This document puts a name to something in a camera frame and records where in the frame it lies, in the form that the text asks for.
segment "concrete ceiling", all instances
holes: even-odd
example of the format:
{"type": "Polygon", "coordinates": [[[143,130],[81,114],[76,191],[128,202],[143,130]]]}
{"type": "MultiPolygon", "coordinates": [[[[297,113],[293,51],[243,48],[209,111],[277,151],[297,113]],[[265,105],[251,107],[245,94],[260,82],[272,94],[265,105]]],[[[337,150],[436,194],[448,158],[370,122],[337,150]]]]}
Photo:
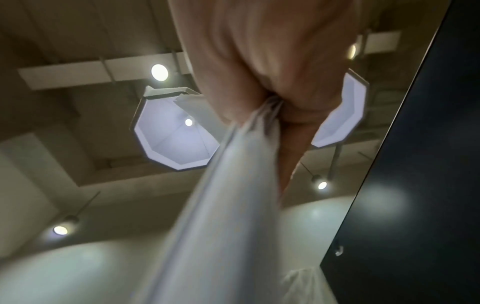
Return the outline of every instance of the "concrete ceiling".
{"type": "MultiPolygon", "coordinates": [[[[393,53],[357,57],[370,82],[369,110],[349,137],[335,178],[356,191],[423,58],[448,0],[363,0],[363,33],[401,31],[393,53]]],[[[14,252],[61,213],[188,193],[203,170],[174,172],[146,160],[130,122],[146,85],[190,87],[191,75],[165,83],[145,78],[115,84],[32,91],[17,69],[181,52],[167,1],[0,0],[0,256],[14,252]]],[[[334,147],[311,150],[303,163],[326,174],[334,147]]],[[[322,198],[299,167],[284,205],[322,198]]]]}

